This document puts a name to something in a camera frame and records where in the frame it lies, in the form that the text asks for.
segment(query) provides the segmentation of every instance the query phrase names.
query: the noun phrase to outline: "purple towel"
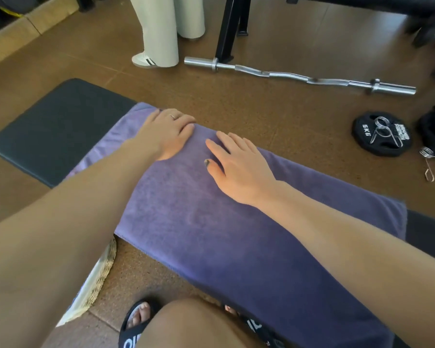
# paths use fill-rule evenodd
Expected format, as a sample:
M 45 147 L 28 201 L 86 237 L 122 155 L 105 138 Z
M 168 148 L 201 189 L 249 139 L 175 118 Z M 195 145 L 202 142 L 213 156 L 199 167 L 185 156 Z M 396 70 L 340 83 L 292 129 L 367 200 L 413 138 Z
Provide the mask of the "purple towel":
M 70 176 L 134 136 L 154 107 L 135 105 Z M 184 149 L 143 175 L 116 234 L 191 283 L 304 348 L 389 348 L 391 333 L 284 228 L 224 195 L 204 167 L 214 158 L 196 125 Z M 275 177 L 404 239 L 404 204 L 261 149 Z

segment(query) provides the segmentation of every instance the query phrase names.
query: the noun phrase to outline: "hand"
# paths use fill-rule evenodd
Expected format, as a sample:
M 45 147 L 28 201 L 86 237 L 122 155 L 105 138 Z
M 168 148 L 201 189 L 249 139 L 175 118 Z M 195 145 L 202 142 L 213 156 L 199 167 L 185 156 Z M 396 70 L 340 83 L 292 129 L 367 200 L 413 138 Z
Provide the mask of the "hand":
M 166 160 L 177 154 L 193 134 L 195 118 L 176 109 L 156 110 L 147 117 L 133 140 L 151 146 L 156 160 Z
M 256 206 L 276 183 L 266 159 L 246 138 L 233 133 L 217 132 L 216 135 L 229 152 L 214 141 L 206 140 L 206 146 L 224 167 L 223 172 L 217 163 L 207 159 L 205 165 L 209 174 L 226 195 L 239 203 Z

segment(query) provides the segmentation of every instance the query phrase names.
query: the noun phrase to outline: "yellow strap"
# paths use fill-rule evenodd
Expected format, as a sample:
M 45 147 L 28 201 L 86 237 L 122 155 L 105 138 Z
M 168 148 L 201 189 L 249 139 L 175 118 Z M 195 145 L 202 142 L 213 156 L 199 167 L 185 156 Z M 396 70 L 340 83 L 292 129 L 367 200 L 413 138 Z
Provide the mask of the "yellow strap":
M 0 6 L 0 10 L 3 11 L 3 12 L 5 12 L 6 14 L 9 14 L 10 16 L 13 16 L 13 17 L 21 18 L 21 17 L 24 16 L 24 15 L 21 14 L 21 13 L 13 12 L 13 11 L 11 11 L 11 10 L 6 9 L 5 7 L 2 7 L 2 6 Z
M 2 6 L 0 6 L 0 10 L 4 11 L 6 14 L 9 14 L 10 16 L 13 16 L 13 17 L 21 18 L 24 16 L 23 14 L 10 11 Z

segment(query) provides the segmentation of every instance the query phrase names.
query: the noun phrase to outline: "black slide sandal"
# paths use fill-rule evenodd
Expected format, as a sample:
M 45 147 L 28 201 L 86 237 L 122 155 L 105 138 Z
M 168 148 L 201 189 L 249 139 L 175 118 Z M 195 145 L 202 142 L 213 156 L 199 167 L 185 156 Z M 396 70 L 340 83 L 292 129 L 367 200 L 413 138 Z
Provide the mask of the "black slide sandal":
M 248 327 L 258 335 L 258 338 L 267 346 L 271 348 L 285 348 L 284 343 L 278 339 L 276 333 L 268 329 L 267 327 L 264 327 L 259 322 L 250 319 L 247 316 L 244 316 L 237 312 L 238 318 L 245 324 L 248 325 Z
M 132 313 L 137 310 L 143 302 L 147 302 L 150 305 L 150 318 L 145 322 L 141 322 L 134 327 L 126 329 L 128 321 Z M 122 322 L 121 330 L 119 332 L 119 348 L 134 348 L 140 335 L 142 334 L 145 327 L 150 323 L 151 319 L 157 314 L 157 312 L 162 308 L 161 304 L 155 299 L 152 298 L 144 298 L 140 299 L 137 303 L 135 303 L 132 308 L 129 309 L 124 321 Z

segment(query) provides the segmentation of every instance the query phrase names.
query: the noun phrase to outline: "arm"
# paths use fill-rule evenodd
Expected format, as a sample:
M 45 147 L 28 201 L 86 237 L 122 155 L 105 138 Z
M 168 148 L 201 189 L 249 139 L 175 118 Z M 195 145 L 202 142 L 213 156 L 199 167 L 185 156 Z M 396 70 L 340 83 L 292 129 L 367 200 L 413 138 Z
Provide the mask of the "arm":
M 41 346 L 108 245 L 140 177 L 180 151 L 193 121 L 155 111 L 116 152 L 0 223 L 0 345 Z
M 435 259 L 406 242 L 282 181 L 247 139 L 218 132 L 207 140 L 224 172 L 209 160 L 220 189 L 252 205 L 293 234 L 322 266 L 401 339 L 435 348 Z

